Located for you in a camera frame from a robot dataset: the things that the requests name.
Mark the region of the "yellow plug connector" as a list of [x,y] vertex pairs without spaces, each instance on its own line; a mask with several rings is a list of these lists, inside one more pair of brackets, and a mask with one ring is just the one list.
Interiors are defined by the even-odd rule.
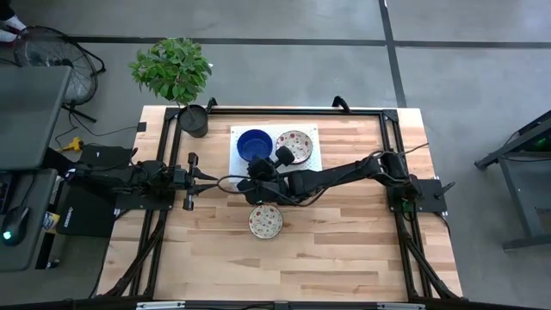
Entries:
[[84,142],[79,137],[74,137],[72,141],[62,146],[58,139],[55,139],[58,148],[56,149],[57,152],[81,152],[84,148]]

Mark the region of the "black electronics box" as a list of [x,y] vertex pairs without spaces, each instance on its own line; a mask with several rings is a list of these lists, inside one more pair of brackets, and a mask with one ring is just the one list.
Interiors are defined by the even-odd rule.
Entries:
[[129,165],[133,150],[121,146],[87,145],[78,162],[93,169],[121,169]]

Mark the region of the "grey desk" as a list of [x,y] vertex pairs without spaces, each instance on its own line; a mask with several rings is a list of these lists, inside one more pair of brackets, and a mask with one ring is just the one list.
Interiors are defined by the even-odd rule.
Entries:
[[46,155],[71,68],[0,67],[0,171],[52,168]]

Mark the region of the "black plant pot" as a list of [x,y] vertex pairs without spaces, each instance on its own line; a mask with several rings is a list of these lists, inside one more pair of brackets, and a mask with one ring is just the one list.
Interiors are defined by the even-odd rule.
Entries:
[[190,136],[202,138],[208,132],[208,111],[200,105],[188,105],[179,111],[177,122]]

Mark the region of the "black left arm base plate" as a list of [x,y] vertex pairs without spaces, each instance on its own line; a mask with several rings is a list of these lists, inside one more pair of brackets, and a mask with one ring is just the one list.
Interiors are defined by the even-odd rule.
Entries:
[[151,195],[118,194],[115,199],[115,208],[121,210],[169,210],[173,207],[175,195],[174,190]]

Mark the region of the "dark blue mini bowl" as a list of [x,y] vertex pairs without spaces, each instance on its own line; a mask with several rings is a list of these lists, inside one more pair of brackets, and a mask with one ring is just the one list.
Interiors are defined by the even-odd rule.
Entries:
[[263,130],[251,129],[238,137],[237,150],[238,155],[247,162],[254,157],[268,158],[273,151],[273,141]]

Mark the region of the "black aluminium table frame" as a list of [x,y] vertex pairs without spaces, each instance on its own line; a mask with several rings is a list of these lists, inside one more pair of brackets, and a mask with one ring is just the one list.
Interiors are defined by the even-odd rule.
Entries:
[[[407,150],[411,173],[435,175],[421,113],[414,108],[216,106],[206,137],[178,133],[165,106],[146,106],[145,130],[136,135],[137,159],[185,164],[198,155],[208,175],[229,171],[230,138],[236,126],[314,124],[325,168],[393,147]],[[141,288],[157,300],[184,301],[405,301],[407,291],[394,215],[386,191],[362,180],[328,190],[308,208],[284,208],[282,231],[254,237],[250,207],[240,195],[210,189],[183,196],[166,215],[164,240],[147,259]]]

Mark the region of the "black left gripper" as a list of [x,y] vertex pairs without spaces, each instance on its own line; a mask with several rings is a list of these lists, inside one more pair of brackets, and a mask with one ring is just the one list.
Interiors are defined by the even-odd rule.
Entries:
[[[193,196],[196,193],[199,195],[201,192],[217,188],[215,183],[211,184],[196,184],[194,172],[198,164],[198,156],[194,152],[190,152],[188,156],[189,168],[185,170],[180,165],[176,165],[173,169],[172,187],[175,190],[183,190],[185,192],[185,198],[183,201],[183,209],[186,211],[194,210]],[[217,180],[217,177],[209,176],[203,173],[199,168],[196,169],[196,177],[201,180]]]

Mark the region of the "green leafy potted tree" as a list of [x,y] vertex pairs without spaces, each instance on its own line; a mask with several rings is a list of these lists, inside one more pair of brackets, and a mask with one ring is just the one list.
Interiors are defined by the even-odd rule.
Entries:
[[187,106],[206,88],[213,66],[199,43],[167,38],[146,51],[138,50],[129,67],[140,90],[147,88],[155,97]]

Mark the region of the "silver metal bracket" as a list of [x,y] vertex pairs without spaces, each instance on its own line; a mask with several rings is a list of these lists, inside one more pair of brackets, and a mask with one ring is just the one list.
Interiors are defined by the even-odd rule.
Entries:
[[384,302],[378,303],[377,310],[426,310],[425,305],[415,303]]
[[135,310],[182,310],[185,306],[185,301],[148,301],[139,302]]

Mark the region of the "green floral-lined mini bowl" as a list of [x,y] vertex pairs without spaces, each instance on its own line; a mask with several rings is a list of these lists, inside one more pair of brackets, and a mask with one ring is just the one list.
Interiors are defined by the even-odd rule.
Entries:
[[283,226],[281,211],[273,206],[259,205],[251,210],[249,228],[251,233],[259,239],[276,237]]
[[275,148],[286,146],[294,155],[292,164],[306,162],[313,153],[313,142],[304,132],[290,130],[280,135],[275,143]]

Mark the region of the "white perforated metal shelf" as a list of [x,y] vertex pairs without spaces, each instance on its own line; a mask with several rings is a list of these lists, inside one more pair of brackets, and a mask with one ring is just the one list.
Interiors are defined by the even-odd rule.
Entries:
[[260,129],[267,133],[272,139],[273,146],[279,137],[291,130],[298,130],[305,133],[311,140],[313,151],[309,159],[301,164],[292,164],[290,166],[280,166],[279,172],[289,172],[297,170],[322,170],[322,159],[319,142],[318,125],[314,123],[307,124],[275,124],[275,125],[246,125],[246,126],[230,126],[230,155],[229,155],[229,174],[245,176],[248,174],[248,162],[238,155],[238,138],[246,131],[251,129]]

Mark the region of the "black logo pad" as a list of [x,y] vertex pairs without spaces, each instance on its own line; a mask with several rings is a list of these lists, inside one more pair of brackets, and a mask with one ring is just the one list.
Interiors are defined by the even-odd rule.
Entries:
[[58,234],[109,238],[115,223],[115,204],[94,195],[68,195],[61,203]]

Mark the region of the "dark grey side table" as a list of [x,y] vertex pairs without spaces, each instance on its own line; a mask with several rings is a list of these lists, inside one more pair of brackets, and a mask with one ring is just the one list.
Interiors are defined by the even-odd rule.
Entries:
[[[0,214],[0,273],[23,271],[33,264],[57,175],[56,170],[46,169],[23,171],[18,176],[6,212]],[[2,241],[3,219],[10,209],[19,206],[30,209],[27,233],[19,245],[7,246]]]

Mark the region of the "person's shoe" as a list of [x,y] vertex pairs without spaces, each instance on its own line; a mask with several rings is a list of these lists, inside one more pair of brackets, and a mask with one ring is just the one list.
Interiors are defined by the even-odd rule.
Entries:
[[17,15],[5,20],[0,19],[0,43],[12,43],[23,30],[27,28]]

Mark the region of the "black computer mouse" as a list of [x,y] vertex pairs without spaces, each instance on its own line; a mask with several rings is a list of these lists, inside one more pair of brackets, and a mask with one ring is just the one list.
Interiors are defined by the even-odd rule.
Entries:
[[29,207],[19,206],[5,215],[2,223],[2,241],[5,245],[19,245],[24,240],[29,214]]

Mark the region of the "dark metal workbench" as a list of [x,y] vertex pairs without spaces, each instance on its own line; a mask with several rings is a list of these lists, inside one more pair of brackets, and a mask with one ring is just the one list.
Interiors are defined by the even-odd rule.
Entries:
[[551,214],[551,110],[513,132],[496,151],[474,162],[480,170],[498,164],[524,236],[503,243],[506,251],[551,245],[541,216]]

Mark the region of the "yellow blue packet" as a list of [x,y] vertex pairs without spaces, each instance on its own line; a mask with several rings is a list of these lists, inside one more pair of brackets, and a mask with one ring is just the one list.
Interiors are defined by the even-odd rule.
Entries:
[[55,234],[59,219],[60,216],[58,214],[46,211],[42,222],[42,228],[46,233]]

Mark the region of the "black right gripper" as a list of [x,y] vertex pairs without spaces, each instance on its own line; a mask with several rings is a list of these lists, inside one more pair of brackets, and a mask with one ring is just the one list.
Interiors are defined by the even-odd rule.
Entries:
[[254,158],[248,163],[248,177],[237,184],[238,191],[250,204],[279,203],[288,193],[283,176],[277,171],[281,165],[289,166],[294,161],[293,153],[282,146],[276,150],[276,161],[270,158]]

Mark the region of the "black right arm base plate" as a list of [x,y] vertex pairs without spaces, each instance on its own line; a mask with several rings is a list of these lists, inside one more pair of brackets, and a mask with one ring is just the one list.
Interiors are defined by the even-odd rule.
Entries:
[[412,176],[405,185],[387,187],[387,202],[391,212],[441,213],[447,211],[445,193],[455,182],[442,185],[439,179],[417,179]]

